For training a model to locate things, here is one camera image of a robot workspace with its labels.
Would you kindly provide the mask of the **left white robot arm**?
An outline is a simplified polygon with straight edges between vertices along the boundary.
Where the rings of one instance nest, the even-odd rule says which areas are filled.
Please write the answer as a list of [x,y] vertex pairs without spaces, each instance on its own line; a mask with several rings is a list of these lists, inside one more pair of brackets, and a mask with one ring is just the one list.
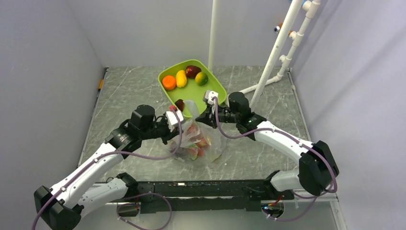
[[121,199],[133,203],[140,197],[153,196],[153,192],[142,189],[127,173],[97,188],[93,185],[113,166],[135,156],[144,140],[160,139],[167,144],[181,136],[184,121],[175,106],[161,116],[156,116],[149,105],[138,106],[75,171],[52,187],[41,186],[35,191],[37,214],[31,228],[35,229],[38,221],[43,220],[53,230],[72,230],[83,217],[106,203]]

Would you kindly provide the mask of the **red grape bunch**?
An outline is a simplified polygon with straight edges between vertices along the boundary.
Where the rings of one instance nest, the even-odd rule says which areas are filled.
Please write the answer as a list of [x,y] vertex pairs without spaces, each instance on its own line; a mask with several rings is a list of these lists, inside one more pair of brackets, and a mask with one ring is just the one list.
[[192,123],[187,129],[186,135],[189,138],[190,145],[187,147],[187,151],[192,160],[196,160],[198,157],[202,157],[205,151],[209,149],[210,144],[203,135],[198,125]]

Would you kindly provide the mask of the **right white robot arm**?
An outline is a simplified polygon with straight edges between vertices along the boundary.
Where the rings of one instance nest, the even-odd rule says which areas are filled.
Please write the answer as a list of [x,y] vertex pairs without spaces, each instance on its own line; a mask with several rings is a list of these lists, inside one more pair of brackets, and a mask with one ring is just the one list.
[[241,92],[229,96],[229,106],[221,107],[218,93],[207,90],[205,111],[197,122],[217,128],[229,139],[248,137],[281,152],[298,165],[290,171],[274,171],[264,180],[264,194],[277,198],[285,191],[304,189],[311,197],[336,193],[338,166],[327,143],[313,143],[295,137],[253,112]]

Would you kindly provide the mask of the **clear plastic bag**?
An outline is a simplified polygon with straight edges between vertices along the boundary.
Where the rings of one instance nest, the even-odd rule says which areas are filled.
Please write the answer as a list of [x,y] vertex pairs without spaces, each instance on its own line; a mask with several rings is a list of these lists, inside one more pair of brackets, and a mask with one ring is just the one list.
[[186,100],[183,105],[183,110],[189,111],[192,117],[181,125],[181,140],[176,136],[169,141],[169,152],[181,162],[214,162],[226,147],[225,137],[217,129],[195,121],[200,113],[194,101]]

